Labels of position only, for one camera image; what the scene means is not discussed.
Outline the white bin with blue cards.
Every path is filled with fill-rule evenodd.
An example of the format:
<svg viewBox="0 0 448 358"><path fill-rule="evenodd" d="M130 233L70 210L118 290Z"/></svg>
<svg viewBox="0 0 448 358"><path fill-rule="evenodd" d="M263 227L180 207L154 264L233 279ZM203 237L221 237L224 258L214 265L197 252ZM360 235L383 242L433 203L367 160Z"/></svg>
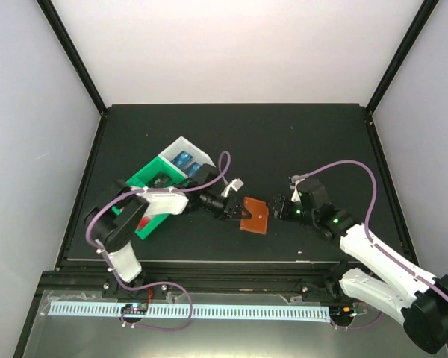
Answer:
<svg viewBox="0 0 448 358"><path fill-rule="evenodd" d="M168 145L158 156L183 178L188 177L187 174L193 167L204 164L215 166L207 153L183 136Z"/></svg>

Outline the brown leather card holder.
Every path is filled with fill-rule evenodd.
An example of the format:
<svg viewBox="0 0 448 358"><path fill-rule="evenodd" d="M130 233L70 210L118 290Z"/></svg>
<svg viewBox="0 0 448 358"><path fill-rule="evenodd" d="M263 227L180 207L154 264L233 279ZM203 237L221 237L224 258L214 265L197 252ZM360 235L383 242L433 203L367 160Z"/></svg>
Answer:
<svg viewBox="0 0 448 358"><path fill-rule="evenodd" d="M245 197L244 207L250 212L250 219L240 220L240 230L261 235L267 234L269 209L265 201Z"/></svg>

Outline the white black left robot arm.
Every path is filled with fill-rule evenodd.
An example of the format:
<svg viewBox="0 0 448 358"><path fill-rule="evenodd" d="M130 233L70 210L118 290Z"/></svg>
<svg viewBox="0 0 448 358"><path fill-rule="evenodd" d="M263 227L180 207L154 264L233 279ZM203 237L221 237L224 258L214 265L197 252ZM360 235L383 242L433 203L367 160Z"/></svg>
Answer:
<svg viewBox="0 0 448 358"><path fill-rule="evenodd" d="M113 186L114 198L87 214L85 239L105 258L108 270L120 279L119 288L128 297L140 296L146 286L131 244L136 230L150 228L159 216L177 216L199 209L218 220L252 218L243 200L235 196L243 186L241 180L232 180L223 190L216 188L224 175L215 166L203 164L195 174L178 183L160 175L144 187L119 180Z"/></svg>

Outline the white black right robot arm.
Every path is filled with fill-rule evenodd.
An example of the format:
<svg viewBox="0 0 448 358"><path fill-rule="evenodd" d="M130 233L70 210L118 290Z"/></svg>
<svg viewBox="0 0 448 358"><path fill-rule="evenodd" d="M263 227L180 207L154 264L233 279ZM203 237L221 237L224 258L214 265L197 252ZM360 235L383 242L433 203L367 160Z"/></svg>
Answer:
<svg viewBox="0 0 448 358"><path fill-rule="evenodd" d="M399 323L409 339L428 354L448 343L448 275L436 275L411 263L376 237L348 211L330 201L316 179L290 185L292 194L277 195L268 204L276 219L312 228L371 272L346 264L342 273L326 279L326 295L334 301L346 296L378 309Z"/></svg>

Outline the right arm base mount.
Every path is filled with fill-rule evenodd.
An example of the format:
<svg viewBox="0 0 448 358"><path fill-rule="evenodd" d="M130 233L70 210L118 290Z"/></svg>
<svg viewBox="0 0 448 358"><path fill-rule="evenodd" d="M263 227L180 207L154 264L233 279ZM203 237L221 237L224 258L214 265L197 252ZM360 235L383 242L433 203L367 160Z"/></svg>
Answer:
<svg viewBox="0 0 448 358"><path fill-rule="evenodd" d="M358 302L357 298L351 298L345 294L340 284L333 279L301 279L299 287L302 298L307 301L314 299L315 301L339 304Z"/></svg>

